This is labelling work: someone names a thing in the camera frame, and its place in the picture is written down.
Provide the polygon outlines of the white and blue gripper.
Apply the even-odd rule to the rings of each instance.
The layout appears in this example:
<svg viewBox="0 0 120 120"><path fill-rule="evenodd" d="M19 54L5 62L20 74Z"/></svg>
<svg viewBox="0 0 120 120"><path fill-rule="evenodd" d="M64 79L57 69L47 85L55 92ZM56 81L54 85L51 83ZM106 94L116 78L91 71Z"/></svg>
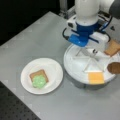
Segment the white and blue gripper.
<svg viewBox="0 0 120 120"><path fill-rule="evenodd" d="M72 34L67 37L67 40L77 46L85 47L90 41L100 44L106 43L109 37L106 33L99 29L99 23L95 22L92 25L80 25L76 18L73 17L67 21L67 26L71 30ZM92 57L94 58L98 50L92 51Z"/></svg>

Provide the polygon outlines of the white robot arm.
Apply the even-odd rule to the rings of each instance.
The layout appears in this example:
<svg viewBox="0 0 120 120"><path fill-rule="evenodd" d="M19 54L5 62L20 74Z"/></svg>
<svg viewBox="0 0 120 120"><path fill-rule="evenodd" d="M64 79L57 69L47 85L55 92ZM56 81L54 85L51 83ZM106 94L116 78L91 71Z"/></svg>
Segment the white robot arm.
<svg viewBox="0 0 120 120"><path fill-rule="evenodd" d="M102 11L120 19L120 0L75 0L76 18L72 22L72 34L67 40L79 47L86 47L90 40L102 42L109 36L98 24L98 12Z"/></svg>

